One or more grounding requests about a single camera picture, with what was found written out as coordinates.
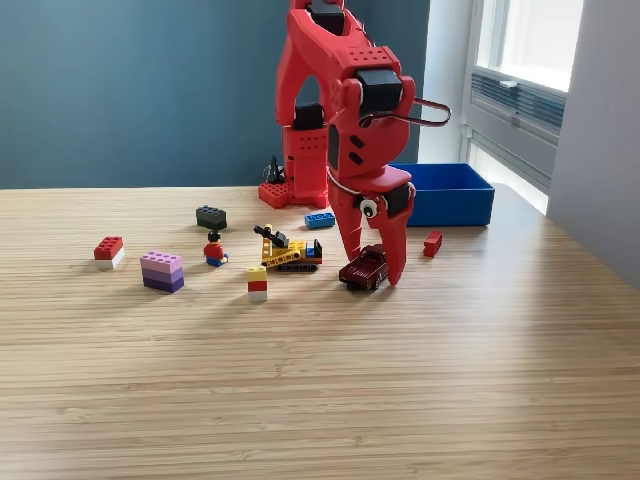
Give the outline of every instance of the blue storage box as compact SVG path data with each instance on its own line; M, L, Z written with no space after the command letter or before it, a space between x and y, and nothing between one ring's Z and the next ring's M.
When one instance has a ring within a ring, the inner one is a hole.
M416 187L409 227L488 225L494 188L466 163L400 163Z

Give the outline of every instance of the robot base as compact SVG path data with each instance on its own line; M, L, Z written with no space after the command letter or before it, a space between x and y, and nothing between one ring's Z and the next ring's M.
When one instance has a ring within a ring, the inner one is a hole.
M310 205L316 208L327 208L329 196L327 192L311 197L296 197L288 183L261 183L258 187L260 199L273 208L283 208L287 205Z

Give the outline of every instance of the white wall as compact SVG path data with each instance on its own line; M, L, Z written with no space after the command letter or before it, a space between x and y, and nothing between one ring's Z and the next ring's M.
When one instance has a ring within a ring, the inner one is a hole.
M638 0L585 0L548 215L640 288L638 18Z
M423 97L453 109L448 125L420 129L418 161L457 162L460 155L462 94L467 67L472 0L431 0ZM442 119L423 109L422 118Z

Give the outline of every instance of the lilac lego brick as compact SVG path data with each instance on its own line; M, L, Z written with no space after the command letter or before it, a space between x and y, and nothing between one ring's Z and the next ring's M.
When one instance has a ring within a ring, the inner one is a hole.
M157 280L158 282L174 283L179 278L183 277L182 267L173 273L164 273L157 270L149 270L148 268L142 269L142 278L148 278L149 280Z
M153 251L140 257L140 266L147 270L157 272L173 273L182 268L182 258L170 253Z
M184 287L184 277L180 277L173 283L159 282L158 280L143 278L142 283L145 287L153 288L154 290L162 290L163 292L174 293Z

